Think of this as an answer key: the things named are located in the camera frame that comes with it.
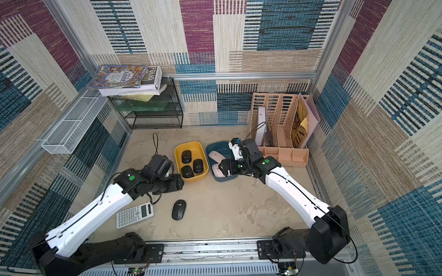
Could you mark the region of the black mouse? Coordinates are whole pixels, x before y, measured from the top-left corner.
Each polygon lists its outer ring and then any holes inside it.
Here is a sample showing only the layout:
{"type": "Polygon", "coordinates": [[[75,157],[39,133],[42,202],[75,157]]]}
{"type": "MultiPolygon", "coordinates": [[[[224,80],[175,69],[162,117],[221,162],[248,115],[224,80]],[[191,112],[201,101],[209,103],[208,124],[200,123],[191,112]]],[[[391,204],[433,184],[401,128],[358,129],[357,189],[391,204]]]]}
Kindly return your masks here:
{"type": "Polygon", "coordinates": [[[189,164],[192,162],[192,151],[184,150],[181,154],[181,161],[183,164],[189,164]]]}
{"type": "Polygon", "coordinates": [[[186,201],[177,200],[172,209],[172,219],[179,221],[184,217],[186,211],[186,201]]]}
{"type": "Polygon", "coordinates": [[[181,168],[181,175],[185,179],[193,178],[195,176],[193,169],[189,165],[186,165],[181,168]]]}
{"type": "Polygon", "coordinates": [[[202,159],[195,159],[193,161],[193,172],[195,174],[202,174],[204,172],[204,162],[202,159]]]}

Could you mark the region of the pink mouse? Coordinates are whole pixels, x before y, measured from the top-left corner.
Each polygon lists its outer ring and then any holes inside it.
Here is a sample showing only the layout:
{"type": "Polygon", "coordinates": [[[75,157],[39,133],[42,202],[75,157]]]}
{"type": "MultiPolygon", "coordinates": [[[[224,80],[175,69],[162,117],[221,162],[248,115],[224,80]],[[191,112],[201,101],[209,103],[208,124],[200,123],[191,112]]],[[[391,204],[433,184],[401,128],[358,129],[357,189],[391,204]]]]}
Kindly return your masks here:
{"type": "Polygon", "coordinates": [[[220,164],[223,160],[225,160],[225,156],[217,151],[211,151],[208,154],[208,157],[217,164],[220,164]]]}
{"type": "Polygon", "coordinates": [[[216,178],[224,178],[225,177],[224,173],[219,168],[219,164],[217,164],[217,163],[212,165],[212,172],[213,172],[214,177],[216,177],[216,178]]]}

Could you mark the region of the yellow plastic bin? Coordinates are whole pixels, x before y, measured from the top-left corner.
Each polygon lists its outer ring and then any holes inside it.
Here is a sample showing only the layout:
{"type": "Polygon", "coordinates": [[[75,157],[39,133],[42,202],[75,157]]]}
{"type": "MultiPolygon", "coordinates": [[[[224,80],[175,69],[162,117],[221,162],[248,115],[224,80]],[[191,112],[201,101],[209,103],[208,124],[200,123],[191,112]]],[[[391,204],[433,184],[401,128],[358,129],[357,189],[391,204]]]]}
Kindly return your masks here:
{"type": "Polygon", "coordinates": [[[186,165],[191,166],[191,168],[193,169],[193,161],[195,159],[202,159],[204,162],[204,172],[202,174],[195,174],[194,173],[195,176],[193,178],[189,178],[189,179],[183,178],[184,182],[186,184],[200,181],[207,176],[208,171],[209,171],[208,162],[207,162],[207,159],[206,159],[206,156],[204,153],[204,149],[203,149],[201,143],[199,143],[198,141],[191,141],[191,142],[184,143],[184,144],[177,146],[174,150],[174,155],[175,155],[175,159],[177,162],[178,172],[180,174],[181,174],[181,168],[186,165]],[[192,151],[192,162],[189,164],[183,164],[181,161],[181,154],[184,150],[191,150],[192,151]]]}

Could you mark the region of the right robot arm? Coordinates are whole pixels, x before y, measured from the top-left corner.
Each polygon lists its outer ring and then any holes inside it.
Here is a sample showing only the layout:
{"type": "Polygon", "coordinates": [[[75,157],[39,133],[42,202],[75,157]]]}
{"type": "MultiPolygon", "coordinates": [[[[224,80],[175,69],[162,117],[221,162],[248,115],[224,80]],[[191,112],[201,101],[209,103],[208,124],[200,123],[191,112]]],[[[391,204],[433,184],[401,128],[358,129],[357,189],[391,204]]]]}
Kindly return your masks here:
{"type": "Polygon", "coordinates": [[[340,206],[330,207],[298,184],[275,158],[263,156],[253,139],[233,138],[233,153],[219,165],[225,175],[245,175],[259,179],[280,194],[300,215],[306,230],[285,227],[272,237],[272,251],[283,256],[292,251],[310,253],[316,261],[327,264],[350,242],[348,217],[340,206]]]}

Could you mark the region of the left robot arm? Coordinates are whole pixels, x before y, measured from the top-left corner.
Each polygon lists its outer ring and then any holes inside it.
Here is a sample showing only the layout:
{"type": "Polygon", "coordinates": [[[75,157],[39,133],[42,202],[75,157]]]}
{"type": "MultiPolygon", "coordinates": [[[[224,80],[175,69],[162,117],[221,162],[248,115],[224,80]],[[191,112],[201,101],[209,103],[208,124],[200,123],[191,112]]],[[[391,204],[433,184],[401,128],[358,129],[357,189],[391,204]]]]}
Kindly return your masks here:
{"type": "Polygon", "coordinates": [[[104,222],[137,198],[182,190],[182,176],[174,173],[173,162],[155,154],[141,170],[126,169],[104,192],[67,222],[33,235],[28,244],[44,276],[78,276],[93,267],[117,260],[141,262],[148,256],[145,241],[130,232],[101,243],[86,239],[104,222]]]}

